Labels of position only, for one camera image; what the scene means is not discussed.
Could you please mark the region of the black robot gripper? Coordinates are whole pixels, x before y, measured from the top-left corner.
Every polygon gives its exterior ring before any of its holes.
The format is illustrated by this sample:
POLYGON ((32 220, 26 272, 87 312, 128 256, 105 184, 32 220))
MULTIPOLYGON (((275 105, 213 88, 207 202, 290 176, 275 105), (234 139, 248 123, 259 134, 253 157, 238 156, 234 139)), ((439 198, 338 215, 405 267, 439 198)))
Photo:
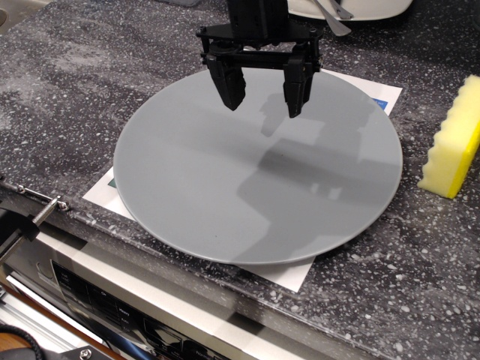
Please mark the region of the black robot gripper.
POLYGON ((286 1, 228 1, 229 22, 202 26, 202 63, 223 104, 235 111, 245 98, 241 68, 282 70, 283 93, 290 118, 309 101, 313 75, 321 69, 315 27, 295 21, 286 1))

